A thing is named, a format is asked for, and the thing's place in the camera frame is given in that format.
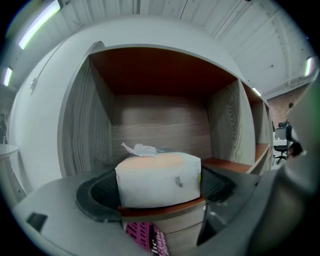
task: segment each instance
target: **brick wall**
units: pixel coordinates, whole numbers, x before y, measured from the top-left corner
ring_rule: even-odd
[[[268,99],[269,111],[274,128],[278,128],[278,123],[287,120],[287,112],[289,111],[289,103],[295,103],[306,89],[307,84],[295,90],[281,94],[279,96]]]

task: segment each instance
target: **pink box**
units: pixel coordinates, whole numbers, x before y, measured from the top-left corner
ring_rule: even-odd
[[[164,234],[151,222],[125,223],[124,230],[147,252],[153,255],[169,256]]]

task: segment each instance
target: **ceiling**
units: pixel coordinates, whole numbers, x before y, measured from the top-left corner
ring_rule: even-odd
[[[63,8],[24,50],[13,40],[2,60],[19,88],[39,60],[78,29],[120,15],[158,15],[202,27],[225,47],[247,85],[270,98],[310,82],[306,60],[316,56],[307,36],[270,0],[62,0]]]

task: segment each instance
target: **white tissue box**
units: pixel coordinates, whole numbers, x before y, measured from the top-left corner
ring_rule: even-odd
[[[166,207],[200,197],[201,159],[187,153],[133,156],[115,171],[122,207]]]

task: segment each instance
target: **tissue box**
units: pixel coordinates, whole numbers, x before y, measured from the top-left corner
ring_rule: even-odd
[[[166,207],[200,197],[201,160],[187,153],[133,156],[115,171],[122,207]]]

